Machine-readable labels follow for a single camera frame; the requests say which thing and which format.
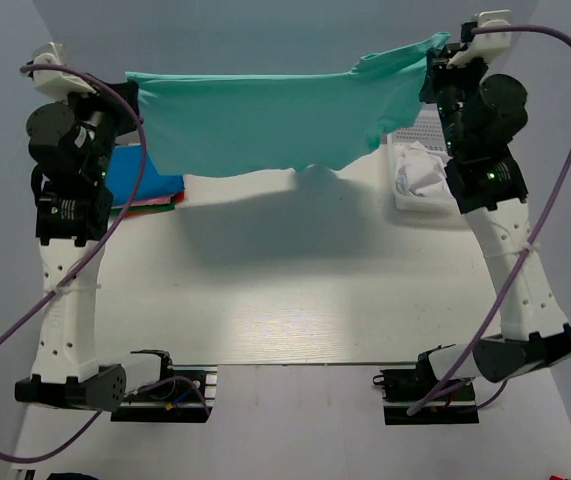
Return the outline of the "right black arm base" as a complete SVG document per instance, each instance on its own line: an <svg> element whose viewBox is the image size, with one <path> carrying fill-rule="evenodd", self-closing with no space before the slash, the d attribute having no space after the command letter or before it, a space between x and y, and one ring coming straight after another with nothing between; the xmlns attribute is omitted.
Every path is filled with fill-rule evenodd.
<svg viewBox="0 0 571 480"><path fill-rule="evenodd" d="M470 382L450 381L445 393L430 400L420 411L409 416L407 410L427 395L431 387L417 380L411 365L396 365L381 370L372 384L382 393L386 426L471 425L479 423L476 394Z"/></svg>

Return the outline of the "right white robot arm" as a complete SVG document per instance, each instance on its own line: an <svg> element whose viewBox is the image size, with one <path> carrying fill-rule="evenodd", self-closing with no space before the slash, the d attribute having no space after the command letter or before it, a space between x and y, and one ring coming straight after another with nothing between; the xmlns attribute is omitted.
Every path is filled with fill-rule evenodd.
<svg viewBox="0 0 571 480"><path fill-rule="evenodd" d="M527 122L527 91L511 76L488 75L481 57L456 63L461 52L455 44L428 52L420 99L437 107L447 185L481 248L496 292L489 316L500 331L422 353L416 384L431 399L454 379L498 383L571 357L571 325L531 237L528 190L509 149Z"/></svg>

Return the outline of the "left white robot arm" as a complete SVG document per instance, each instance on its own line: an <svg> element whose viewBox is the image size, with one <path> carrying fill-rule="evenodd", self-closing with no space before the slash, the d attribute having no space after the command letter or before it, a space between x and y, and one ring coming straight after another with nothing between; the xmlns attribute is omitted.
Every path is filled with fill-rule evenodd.
<svg viewBox="0 0 571 480"><path fill-rule="evenodd" d="M105 177L117 138L135 130L138 116L138 87L126 81L66 90L27 120L48 302L31 372L14 387L19 402L114 412L126 396L125 365L97 360L95 308L113 204Z"/></svg>

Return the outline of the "white t shirt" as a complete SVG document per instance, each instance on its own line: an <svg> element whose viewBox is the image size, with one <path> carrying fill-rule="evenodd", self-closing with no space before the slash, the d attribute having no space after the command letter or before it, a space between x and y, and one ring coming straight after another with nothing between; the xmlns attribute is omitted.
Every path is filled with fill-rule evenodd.
<svg viewBox="0 0 571 480"><path fill-rule="evenodd" d="M446 181L446 161L420 142L397 144L396 187L410 197L452 199Z"/></svg>

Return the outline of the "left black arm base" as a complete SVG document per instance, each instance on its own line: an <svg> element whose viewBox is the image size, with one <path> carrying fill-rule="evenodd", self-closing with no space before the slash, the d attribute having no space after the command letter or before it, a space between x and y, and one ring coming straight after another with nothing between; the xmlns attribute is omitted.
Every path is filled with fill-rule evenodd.
<svg viewBox="0 0 571 480"><path fill-rule="evenodd" d="M161 375L165 383L130 394L110 415L110 421L204 424L213 412L217 374L216 366L170 365Z"/></svg>

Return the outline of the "teal t shirt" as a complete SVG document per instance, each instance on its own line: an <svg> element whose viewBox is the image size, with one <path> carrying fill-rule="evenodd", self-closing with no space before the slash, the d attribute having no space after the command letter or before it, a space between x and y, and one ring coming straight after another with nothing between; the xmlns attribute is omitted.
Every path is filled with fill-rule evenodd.
<svg viewBox="0 0 571 480"><path fill-rule="evenodd" d="M139 87L147 151L161 175L338 171L414 123L426 55L449 38L368 54L342 73L126 77Z"/></svg>

